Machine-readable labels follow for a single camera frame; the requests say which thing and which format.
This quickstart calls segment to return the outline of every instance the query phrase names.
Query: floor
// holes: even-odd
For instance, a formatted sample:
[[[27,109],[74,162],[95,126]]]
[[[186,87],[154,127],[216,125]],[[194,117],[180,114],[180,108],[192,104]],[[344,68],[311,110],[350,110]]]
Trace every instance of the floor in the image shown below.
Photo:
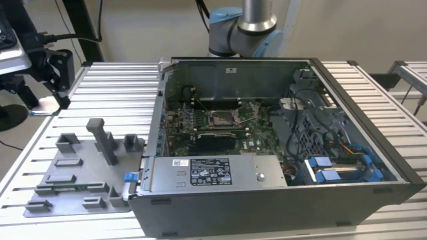
[[[26,82],[38,98],[50,96],[51,93],[43,84],[28,78],[26,79]],[[22,99],[15,94],[10,94],[3,90],[0,91],[0,106],[10,104],[24,105]],[[18,127],[0,132],[0,140],[6,144],[23,149],[44,119],[44,117],[39,116],[28,117]],[[20,153],[22,151],[0,144],[0,180],[4,178]]]

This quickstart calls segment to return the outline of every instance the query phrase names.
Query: barcode sticker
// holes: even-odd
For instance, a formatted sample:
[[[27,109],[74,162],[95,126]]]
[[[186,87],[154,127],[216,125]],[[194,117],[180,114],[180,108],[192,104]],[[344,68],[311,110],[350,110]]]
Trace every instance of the barcode sticker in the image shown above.
[[[188,167],[188,159],[174,159],[172,166],[174,167]]]

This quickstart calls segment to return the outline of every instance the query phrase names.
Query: aluminum extrusion table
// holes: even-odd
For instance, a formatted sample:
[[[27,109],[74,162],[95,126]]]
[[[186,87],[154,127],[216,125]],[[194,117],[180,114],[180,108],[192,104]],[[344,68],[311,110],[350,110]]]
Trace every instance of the aluminum extrusion table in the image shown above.
[[[427,182],[427,128],[358,65],[323,62],[390,143]],[[0,239],[144,239],[132,212],[26,218],[34,195],[58,149],[60,133],[92,139],[88,119],[104,118],[116,138],[138,134],[148,140],[156,89],[156,63],[100,62],[83,67],[70,92],[71,105],[48,117],[0,182]],[[427,239],[427,189],[401,205],[380,208],[351,227],[262,232],[195,239]]]

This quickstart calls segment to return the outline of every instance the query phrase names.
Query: motherboard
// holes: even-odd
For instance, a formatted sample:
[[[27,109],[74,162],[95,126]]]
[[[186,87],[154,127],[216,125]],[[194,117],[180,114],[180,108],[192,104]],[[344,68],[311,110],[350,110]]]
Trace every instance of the motherboard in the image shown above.
[[[279,108],[260,100],[176,103],[167,111],[171,156],[283,156],[268,111]]]

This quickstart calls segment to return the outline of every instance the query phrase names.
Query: white label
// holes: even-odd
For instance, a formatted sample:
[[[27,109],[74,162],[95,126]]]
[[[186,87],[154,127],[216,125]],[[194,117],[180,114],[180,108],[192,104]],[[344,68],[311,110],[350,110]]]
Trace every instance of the white label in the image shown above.
[[[238,72],[238,69],[235,67],[226,68],[226,73],[227,74],[235,74],[236,72]]]
[[[188,167],[188,159],[174,159],[172,166],[174,167]]]

